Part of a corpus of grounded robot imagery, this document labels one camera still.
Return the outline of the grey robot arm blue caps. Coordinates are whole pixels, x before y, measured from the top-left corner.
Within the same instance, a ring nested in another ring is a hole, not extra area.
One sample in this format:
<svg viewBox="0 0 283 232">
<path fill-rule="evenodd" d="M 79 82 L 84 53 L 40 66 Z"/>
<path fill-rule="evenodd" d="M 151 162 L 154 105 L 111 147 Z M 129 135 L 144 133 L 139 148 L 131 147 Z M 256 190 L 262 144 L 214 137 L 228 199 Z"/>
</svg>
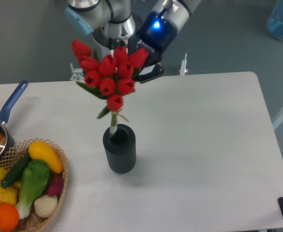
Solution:
<svg viewBox="0 0 283 232">
<path fill-rule="evenodd" d="M 131 55 L 145 48 L 149 56 L 137 81 L 163 76 L 164 51 L 197 8 L 198 0 L 159 0 L 145 20 L 133 13 L 129 0 L 70 0 L 65 15 L 83 35 L 92 35 L 102 56 L 123 45 Z"/>
</svg>

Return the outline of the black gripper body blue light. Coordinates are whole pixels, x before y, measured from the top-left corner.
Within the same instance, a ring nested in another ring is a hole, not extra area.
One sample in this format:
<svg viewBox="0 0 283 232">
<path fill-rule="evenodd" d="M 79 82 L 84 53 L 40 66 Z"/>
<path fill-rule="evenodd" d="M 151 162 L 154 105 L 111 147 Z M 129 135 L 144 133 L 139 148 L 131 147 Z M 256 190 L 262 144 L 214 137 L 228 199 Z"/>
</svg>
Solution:
<svg viewBox="0 0 283 232">
<path fill-rule="evenodd" d="M 159 17 L 157 12 L 150 12 L 141 27 L 128 40 L 129 55 L 139 48 L 148 51 L 145 67 L 162 60 L 163 52 L 176 37 L 177 29 L 166 19 Z"/>
</svg>

